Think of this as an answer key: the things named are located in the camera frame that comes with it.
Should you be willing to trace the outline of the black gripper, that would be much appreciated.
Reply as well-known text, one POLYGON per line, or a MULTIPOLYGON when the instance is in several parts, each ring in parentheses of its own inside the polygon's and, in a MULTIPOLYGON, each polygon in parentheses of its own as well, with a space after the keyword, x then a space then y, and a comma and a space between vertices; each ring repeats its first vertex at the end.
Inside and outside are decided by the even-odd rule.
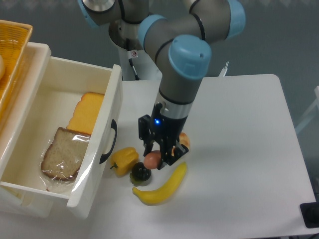
POLYGON ((158 170, 164 164, 172 166, 189 152, 189 147, 179 142, 179 135, 187 118, 171 119, 162 113, 163 109, 162 103, 156 103, 150 116, 144 115, 138 119, 139 139, 143 141, 145 148, 143 156, 152 152, 154 142, 160 146, 158 170))

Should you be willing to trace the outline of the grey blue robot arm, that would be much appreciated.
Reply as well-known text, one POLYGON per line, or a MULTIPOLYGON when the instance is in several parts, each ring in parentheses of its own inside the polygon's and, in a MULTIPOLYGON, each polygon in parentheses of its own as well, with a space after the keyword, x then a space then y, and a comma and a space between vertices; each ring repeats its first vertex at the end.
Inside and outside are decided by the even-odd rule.
POLYGON ((172 165, 188 153, 179 140, 211 60, 210 44, 240 34, 245 9, 237 0, 186 0, 188 15, 169 21, 151 14, 147 0, 80 0, 84 17, 94 26, 121 21, 129 28, 120 37, 128 50, 137 39, 161 71, 151 115, 139 118, 139 139, 145 154, 159 145, 157 168, 172 165))

